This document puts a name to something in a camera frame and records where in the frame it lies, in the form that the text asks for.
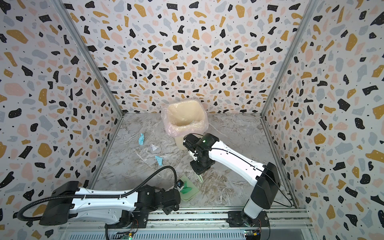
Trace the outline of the white scrap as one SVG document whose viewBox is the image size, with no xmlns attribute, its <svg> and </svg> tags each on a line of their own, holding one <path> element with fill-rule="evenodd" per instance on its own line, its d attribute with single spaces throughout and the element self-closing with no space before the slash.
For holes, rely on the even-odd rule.
<svg viewBox="0 0 384 240">
<path fill-rule="evenodd" d="M 151 144 L 151 149 L 153 152 L 156 151 L 158 148 L 158 146 Z"/>
</svg>

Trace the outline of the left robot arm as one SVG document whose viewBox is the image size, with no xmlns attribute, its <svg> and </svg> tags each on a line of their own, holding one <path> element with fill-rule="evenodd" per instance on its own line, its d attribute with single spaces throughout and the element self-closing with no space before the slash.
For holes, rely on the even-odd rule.
<svg viewBox="0 0 384 240">
<path fill-rule="evenodd" d="M 39 221 L 42 226 L 59 226 L 67 222 L 90 221 L 111 228 L 147 226 L 150 212 L 162 210 L 166 215 L 179 209 L 180 192 L 144 185 L 132 194 L 128 191 L 97 191 L 77 187 L 70 181 L 55 189 L 52 200 Z"/>
</svg>

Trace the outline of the green dustpan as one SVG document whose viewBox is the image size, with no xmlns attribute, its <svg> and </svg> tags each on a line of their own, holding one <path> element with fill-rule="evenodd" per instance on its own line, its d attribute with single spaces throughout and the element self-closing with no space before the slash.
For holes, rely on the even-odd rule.
<svg viewBox="0 0 384 240">
<path fill-rule="evenodd" d="M 200 192 L 200 190 L 186 176 L 181 177 L 181 181 L 184 183 L 184 187 L 180 191 L 181 199 L 183 201 L 191 200 Z"/>
</svg>

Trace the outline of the light blue scrap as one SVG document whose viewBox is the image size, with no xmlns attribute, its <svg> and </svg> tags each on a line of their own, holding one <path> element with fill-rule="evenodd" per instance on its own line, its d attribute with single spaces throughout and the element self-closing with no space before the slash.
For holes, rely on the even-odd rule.
<svg viewBox="0 0 384 240">
<path fill-rule="evenodd" d="M 155 159 L 159 166 L 163 166 L 163 158 L 159 156 L 155 156 Z"/>
<path fill-rule="evenodd" d="M 144 141 L 145 141 L 145 135 L 144 135 L 144 133 L 141 133 L 140 137 L 139 137 L 139 140 L 138 140 L 139 145 L 143 146 L 144 145 Z"/>
</svg>

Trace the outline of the green scrap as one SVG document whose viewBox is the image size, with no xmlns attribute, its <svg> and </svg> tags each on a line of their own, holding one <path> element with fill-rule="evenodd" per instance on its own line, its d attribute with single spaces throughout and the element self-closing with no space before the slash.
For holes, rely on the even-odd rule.
<svg viewBox="0 0 384 240">
<path fill-rule="evenodd" d="M 192 191 L 193 188 L 192 187 L 184 187 L 182 190 L 181 190 L 181 193 L 182 194 L 187 194 L 189 193 L 190 191 Z"/>
</svg>

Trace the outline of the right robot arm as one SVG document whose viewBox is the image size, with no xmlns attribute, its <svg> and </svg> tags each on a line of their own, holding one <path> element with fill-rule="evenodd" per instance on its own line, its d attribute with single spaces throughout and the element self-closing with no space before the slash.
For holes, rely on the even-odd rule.
<svg viewBox="0 0 384 240">
<path fill-rule="evenodd" d="M 273 163 L 265 165 L 253 161 L 209 133 L 203 136 L 188 134 L 184 137 L 183 145 L 193 158 L 190 165 L 198 176 L 208 171 L 215 163 L 220 163 L 254 187 L 242 211 L 228 212 L 227 222 L 230 227 L 253 227 L 260 224 L 262 211 L 271 208 L 280 190 L 277 167 Z"/>
</svg>

